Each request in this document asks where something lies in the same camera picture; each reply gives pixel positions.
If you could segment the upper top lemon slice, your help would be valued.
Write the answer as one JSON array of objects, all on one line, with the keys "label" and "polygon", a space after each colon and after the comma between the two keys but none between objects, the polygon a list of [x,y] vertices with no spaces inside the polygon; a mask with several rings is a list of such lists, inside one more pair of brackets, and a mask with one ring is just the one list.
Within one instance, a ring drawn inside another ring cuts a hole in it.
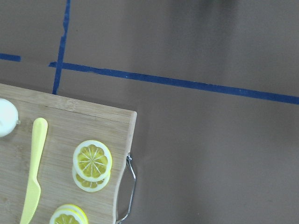
[{"label": "upper top lemon slice", "polygon": [[89,182],[105,179],[112,169],[112,156],[105,144],[97,140],[81,142],[73,154],[76,173]]}]

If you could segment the upper bottom lemon slice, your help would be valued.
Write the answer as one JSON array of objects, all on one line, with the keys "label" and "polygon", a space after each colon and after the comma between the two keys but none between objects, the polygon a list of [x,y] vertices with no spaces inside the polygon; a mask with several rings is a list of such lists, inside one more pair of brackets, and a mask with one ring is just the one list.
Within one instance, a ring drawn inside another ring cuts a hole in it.
[{"label": "upper bottom lemon slice", "polygon": [[109,172],[108,175],[104,179],[101,179],[97,182],[90,182],[90,181],[87,181],[84,178],[80,177],[77,174],[75,168],[72,167],[72,177],[73,177],[75,184],[80,189],[82,189],[83,191],[86,191],[86,192],[97,192],[97,191],[102,190],[108,184],[110,175],[111,175],[111,173]]}]

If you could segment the yellow plastic knife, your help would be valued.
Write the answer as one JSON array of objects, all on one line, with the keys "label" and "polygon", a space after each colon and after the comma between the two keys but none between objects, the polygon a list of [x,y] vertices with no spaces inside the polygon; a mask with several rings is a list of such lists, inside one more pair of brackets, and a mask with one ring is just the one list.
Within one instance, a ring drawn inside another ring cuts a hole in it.
[{"label": "yellow plastic knife", "polygon": [[38,182],[37,175],[39,165],[43,153],[43,148],[46,140],[48,130],[48,122],[44,118],[35,119],[32,127],[31,136],[31,154],[30,166],[28,173],[28,184],[26,189],[26,196],[21,214],[21,224],[29,224],[37,209],[41,186]]}]

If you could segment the lower lemon slice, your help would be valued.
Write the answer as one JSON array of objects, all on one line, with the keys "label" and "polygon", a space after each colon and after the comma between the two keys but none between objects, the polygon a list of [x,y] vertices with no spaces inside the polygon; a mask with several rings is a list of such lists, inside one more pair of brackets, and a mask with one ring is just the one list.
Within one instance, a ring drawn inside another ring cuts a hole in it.
[{"label": "lower lemon slice", "polygon": [[84,211],[76,205],[64,204],[52,214],[50,224],[88,224]]}]

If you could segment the wooden cutting board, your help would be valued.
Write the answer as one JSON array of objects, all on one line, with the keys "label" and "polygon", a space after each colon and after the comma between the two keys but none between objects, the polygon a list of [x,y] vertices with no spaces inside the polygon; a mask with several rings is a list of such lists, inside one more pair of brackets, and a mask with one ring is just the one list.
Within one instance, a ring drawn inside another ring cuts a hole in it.
[{"label": "wooden cutting board", "polygon": [[[33,122],[42,117],[48,132],[37,179],[41,196],[34,224],[47,224],[62,204],[80,207],[92,224],[119,224],[128,209],[118,210],[118,194],[127,163],[137,114],[134,111],[99,105],[44,92],[0,86],[0,96],[12,102],[19,124],[0,139],[0,221],[20,222],[26,195]],[[98,140],[111,152],[110,180],[102,190],[81,190],[72,177],[73,153],[85,140]]]}]

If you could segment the lemon slice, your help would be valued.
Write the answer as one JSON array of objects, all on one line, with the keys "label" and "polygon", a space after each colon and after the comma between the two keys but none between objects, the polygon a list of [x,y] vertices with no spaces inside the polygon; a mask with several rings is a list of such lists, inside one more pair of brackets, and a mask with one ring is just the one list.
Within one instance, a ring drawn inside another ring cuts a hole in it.
[{"label": "lemon slice", "polygon": [[76,205],[64,204],[52,214],[50,224],[88,224],[84,211]]},{"label": "lemon slice", "polygon": [[73,154],[76,173],[89,182],[105,179],[112,169],[112,156],[105,144],[97,140],[81,142]]},{"label": "lemon slice", "polygon": [[80,189],[82,189],[83,191],[86,191],[86,192],[97,192],[97,191],[102,190],[108,184],[110,175],[111,175],[111,173],[109,172],[108,175],[104,179],[101,179],[97,182],[90,182],[90,181],[87,181],[84,178],[80,177],[77,174],[75,168],[72,167],[72,177],[73,177],[75,184]]}]

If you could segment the white steamed bun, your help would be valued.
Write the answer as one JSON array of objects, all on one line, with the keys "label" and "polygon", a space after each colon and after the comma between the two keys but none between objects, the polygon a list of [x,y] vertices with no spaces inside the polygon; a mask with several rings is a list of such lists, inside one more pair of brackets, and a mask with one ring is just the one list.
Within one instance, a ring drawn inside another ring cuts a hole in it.
[{"label": "white steamed bun", "polygon": [[19,120],[19,113],[17,108],[9,100],[0,99],[0,137],[9,135],[17,125],[21,122]]}]

